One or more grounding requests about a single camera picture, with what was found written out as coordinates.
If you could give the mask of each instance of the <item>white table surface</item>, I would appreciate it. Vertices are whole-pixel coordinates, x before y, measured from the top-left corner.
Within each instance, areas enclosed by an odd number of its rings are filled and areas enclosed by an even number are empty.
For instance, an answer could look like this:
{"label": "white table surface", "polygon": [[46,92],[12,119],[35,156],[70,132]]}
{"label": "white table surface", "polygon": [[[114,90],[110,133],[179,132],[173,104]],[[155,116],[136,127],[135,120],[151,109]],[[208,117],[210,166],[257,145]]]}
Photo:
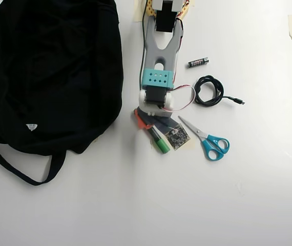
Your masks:
{"label": "white table surface", "polygon": [[[138,131],[131,112],[141,25],[132,21],[132,0],[117,0],[117,7],[122,112],[85,153],[69,152],[47,185],[32,187],[0,166],[0,246],[292,245],[292,0],[198,0],[184,20],[176,84],[211,74],[227,95],[246,101],[181,112],[230,140],[215,163],[190,131],[190,144],[167,155]],[[184,68],[206,56],[207,66]],[[0,152],[43,179],[48,157],[1,145]]]}

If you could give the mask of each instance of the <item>scissors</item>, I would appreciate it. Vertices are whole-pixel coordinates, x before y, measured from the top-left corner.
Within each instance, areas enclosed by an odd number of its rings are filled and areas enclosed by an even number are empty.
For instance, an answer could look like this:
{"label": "scissors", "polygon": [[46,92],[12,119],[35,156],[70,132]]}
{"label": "scissors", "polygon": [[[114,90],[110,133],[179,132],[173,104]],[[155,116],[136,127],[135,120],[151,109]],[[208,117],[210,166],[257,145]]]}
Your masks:
{"label": "scissors", "polygon": [[[201,130],[199,130],[198,128],[196,128],[195,126],[193,126],[191,123],[189,123],[184,118],[182,118],[180,116],[179,116],[179,118],[182,120],[182,122],[186,126],[188,126],[189,129],[191,129],[199,137],[199,139],[201,140],[201,143],[203,144],[203,146],[205,148],[205,153],[206,153],[209,160],[211,160],[211,161],[221,160],[224,157],[224,155],[228,152],[228,150],[230,148],[230,143],[227,139],[206,134],[206,133],[202,132]],[[219,146],[219,141],[223,141],[226,145],[226,148],[224,148],[224,149],[221,148]],[[210,157],[211,151],[217,155],[217,158],[213,159]]]}

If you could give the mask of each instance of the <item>green marker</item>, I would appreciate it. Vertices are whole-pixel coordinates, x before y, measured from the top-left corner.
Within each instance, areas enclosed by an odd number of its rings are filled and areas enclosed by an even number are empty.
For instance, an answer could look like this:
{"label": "green marker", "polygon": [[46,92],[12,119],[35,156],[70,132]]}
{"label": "green marker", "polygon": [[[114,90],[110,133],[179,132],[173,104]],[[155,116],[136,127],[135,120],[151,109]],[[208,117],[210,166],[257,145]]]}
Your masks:
{"label": "green marker", "polygon": [[163,154],[166,154],[167,152],[170,151],[170,148],[167,146],[167,144],[161,138],[161,136],[157,133],[154,127],[149,128],[147,131],[150,133],[157,147],[162,151]]}

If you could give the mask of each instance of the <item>backpack tag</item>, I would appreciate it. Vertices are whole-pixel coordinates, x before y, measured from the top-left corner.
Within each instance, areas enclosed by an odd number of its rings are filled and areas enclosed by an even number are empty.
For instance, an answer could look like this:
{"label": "backpack tag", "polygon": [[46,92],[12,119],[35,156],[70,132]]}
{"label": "backpack tag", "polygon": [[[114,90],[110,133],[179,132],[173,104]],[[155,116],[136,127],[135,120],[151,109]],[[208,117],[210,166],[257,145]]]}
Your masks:
{"label": "backpack tag", "polygon": [[38,125],[37,124],[27,124],[27,127],[31,132],[33,132],[35,129],[37,129]]}

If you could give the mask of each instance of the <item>black usb cable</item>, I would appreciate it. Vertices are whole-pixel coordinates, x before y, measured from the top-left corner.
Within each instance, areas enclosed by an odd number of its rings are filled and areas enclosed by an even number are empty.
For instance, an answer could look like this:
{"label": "black usb cable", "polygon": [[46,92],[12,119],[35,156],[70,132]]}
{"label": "black usb cable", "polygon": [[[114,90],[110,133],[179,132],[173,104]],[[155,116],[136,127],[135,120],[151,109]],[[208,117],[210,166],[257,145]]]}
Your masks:
{"label": "black usb cable", "polygon": [[[208,83],[208,82],[213,84],[213,86],[215,88],[216,96],[209,101],[203,101],[199,97],[199,93],[201,92],[201,86],[204,85],[205,83]],[[199,105],[204,106],[204,107],[212,107],[212,106],[218,104],[219,102],[221,102],[221,100],[223,98],[228,98],[237,104],[242,104],[242,105],[245,104],[245,102],[243,102],[243,100],[241,100],[241,99],[233,98],[231,96],[223,96],[224,89],[223,89],[222,83],[219,80],[217,80],[216,78],[213,78],[211,75],[201,77],[197,81],[197,83],[195,84],[195,91],[196,91],[195,102]]]}

